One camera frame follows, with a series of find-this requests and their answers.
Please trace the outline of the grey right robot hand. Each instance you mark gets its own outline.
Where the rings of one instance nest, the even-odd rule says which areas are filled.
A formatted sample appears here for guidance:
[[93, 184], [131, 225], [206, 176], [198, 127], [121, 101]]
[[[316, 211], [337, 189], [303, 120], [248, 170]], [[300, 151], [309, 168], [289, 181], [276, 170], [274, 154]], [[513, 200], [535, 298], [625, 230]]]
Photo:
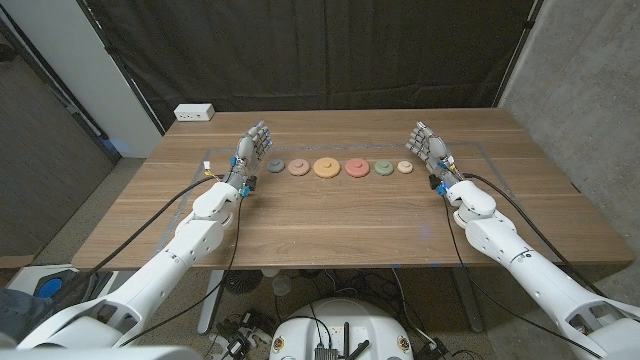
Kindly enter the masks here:
[[444, 141], [423, 122], [416, 123], [405, 147], [425, 163], [430, 172], [430, 188], [439, 195], [444, 196], [451, 186], [463, 180]]

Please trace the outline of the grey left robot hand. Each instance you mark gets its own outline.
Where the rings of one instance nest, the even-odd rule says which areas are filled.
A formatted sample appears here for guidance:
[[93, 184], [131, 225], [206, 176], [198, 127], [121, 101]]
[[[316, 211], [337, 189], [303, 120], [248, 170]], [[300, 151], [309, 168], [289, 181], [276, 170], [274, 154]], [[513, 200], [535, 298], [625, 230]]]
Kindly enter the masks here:
[[240, 138], [223, 181], [236, 188], [242, 196], [253, 191], [256, 173], [271, 146], [269, 128], [260, 120]]

